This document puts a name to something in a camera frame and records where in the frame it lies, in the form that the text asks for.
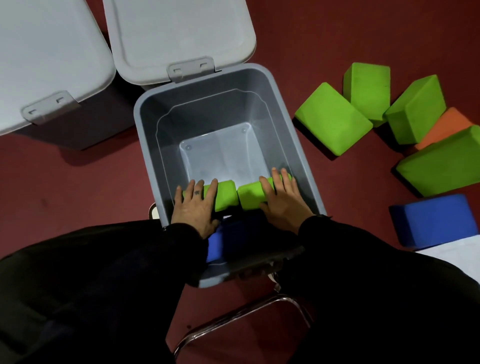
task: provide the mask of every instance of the gray plastic bin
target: gray plastic bin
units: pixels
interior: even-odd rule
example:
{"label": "gray plastic bin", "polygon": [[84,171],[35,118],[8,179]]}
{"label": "gray plastic bin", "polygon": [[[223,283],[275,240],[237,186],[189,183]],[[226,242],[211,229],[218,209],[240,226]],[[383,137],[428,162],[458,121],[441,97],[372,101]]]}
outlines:
{"label": "gray plastic bin", "polygon": [[[241,64],[154,88],[137,101],[134,118],[163,226],[170,223],[178,185],[185,188],[190,179],[210,183],[217,178],[232,179],[239,187],[260,175],[270,176],[272,167],[285,167],[297,178],[312,211],[326,213],[280,92],[265,67]],[[274,255],[276,261],[286,256]],[[271,264],[269,259],[262,253],[263,262]],[[237,265],[238,273],[243,264]],[[226,277],[218,266],[215,270],[206,276]],[[210,280],[200,285],[212,284]]]}

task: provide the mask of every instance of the trash can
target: trash can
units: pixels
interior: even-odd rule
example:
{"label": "trash can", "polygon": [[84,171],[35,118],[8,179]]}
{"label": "trash can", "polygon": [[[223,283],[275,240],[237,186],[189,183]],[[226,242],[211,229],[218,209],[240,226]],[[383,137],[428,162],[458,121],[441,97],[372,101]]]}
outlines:
{"label": "trash can", "polygon": [[[285,167],[312,211],[326,213],[273,76],[243,64],[256,47],[245,0],[104,0],[104,7],[119,74],[146,88],[166,83],[134,108],[162,225],[170,223],[178,185],[217,178],[238,187],[270,176],[272,167]],[[224,254],[196,284],[269,273],[303,250],[292,236],[280,243],[270,227],[260,210],[225,216],[210,238],[211,246],[223,241]]]}
{"label": "trash can", "polygon": [[118,77],[84,0],[11,1],[0,12],[0,135],[85,149],[134,125],[143,90]]}

